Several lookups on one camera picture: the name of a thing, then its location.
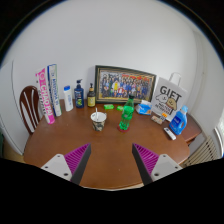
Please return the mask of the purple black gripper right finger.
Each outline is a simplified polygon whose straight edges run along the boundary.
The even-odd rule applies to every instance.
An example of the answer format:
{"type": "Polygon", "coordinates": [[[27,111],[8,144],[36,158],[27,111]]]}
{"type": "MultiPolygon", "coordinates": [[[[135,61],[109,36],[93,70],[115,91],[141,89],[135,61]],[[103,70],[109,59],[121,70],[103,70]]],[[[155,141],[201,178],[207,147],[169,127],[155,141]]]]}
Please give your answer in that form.
{"type": "Polygon", "coordinates": [[[132,144],[132,154],[144,185],[148,185],[182,169],[167,154],[158,155],[136,143],[132,144]]]}

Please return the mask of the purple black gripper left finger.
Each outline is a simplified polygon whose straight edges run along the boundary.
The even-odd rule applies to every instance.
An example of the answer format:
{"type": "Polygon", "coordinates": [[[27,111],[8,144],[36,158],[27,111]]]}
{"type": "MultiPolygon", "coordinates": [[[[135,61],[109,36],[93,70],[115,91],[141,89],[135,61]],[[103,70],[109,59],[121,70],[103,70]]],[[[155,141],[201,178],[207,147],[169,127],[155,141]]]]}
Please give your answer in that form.
{"type": "Polygon", "coordinates": [[[90,155],[91,144],[87,143],[66,155],[56,154],[42,169],[79,185],[90,155]]]}

